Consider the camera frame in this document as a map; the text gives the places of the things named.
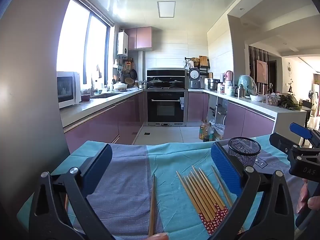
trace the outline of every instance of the wooden cutting board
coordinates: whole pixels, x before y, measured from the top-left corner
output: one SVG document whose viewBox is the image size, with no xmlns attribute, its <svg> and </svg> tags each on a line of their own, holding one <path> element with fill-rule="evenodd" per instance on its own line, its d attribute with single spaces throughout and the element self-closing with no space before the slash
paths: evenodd
<svg viewBox="0 0 320 240">
<path fill-rule="evenodd" d="M 200 66 L 208 67 L 208 58 L 206 56 L 199 56 Z"/>
</svg>

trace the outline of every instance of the hand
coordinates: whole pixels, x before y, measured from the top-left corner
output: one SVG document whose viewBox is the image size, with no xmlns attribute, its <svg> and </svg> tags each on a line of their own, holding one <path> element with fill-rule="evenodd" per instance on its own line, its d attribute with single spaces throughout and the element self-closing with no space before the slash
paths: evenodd
<svg viewBox="0 0 320 240">
<path fill-rule="evenodd" d="M 146 240 L 169 240 L 168 233 L 159 233 L 153 236 L 150 236 Z"/>
<path fill-rule="evenodd" d="M 306 198 L 308 197 L 308 180 L 302 179 L 304 182 L 304 185 L 302 186 L 300 190 L 300 197 L 298 200 L 297 205 L 297 214 L 301 211 L 301 209 L 307 205 Z M 315 196 L 312 198 L 309 198 L 308 200 L 308 207 L 312 210 L 319 210 L 320 209 L 320 196 Z"/>
</svg>

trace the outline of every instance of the black mesh cup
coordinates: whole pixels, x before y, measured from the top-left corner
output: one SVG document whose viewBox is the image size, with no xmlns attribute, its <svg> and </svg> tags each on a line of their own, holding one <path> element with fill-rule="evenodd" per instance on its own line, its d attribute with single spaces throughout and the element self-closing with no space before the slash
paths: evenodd
<svg viewBox="0 0 320 240">
<path fill-rule="evenodd" d="M 236 156 L 246 166 L 253 166 L 261 146 L 256 141 L 246 137 L 234 137 L 228 142 L 228 154 Z"/>
</svg>

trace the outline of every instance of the ceiling light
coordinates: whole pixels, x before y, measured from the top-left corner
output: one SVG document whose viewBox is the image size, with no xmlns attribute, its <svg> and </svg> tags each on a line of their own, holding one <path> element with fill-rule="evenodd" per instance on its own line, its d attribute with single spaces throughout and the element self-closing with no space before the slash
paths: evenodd
<svg viewBox="0 0 320 240">
<path fill-rule="evenodd" d="M 174 18 L 176 2 L 157 2 L 159 18 Z"/>
</svg>

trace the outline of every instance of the water heater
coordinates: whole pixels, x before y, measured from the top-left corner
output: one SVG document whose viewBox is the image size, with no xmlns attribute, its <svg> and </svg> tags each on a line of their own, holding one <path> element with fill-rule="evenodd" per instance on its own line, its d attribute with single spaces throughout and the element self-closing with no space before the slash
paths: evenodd
<svg viewBox="0 0 320 240">
<path fill-rule="evenodd" d="M 117 55 L 128 56 L 128 35 L 125 32 L 118 33 Z"/>
</svg>

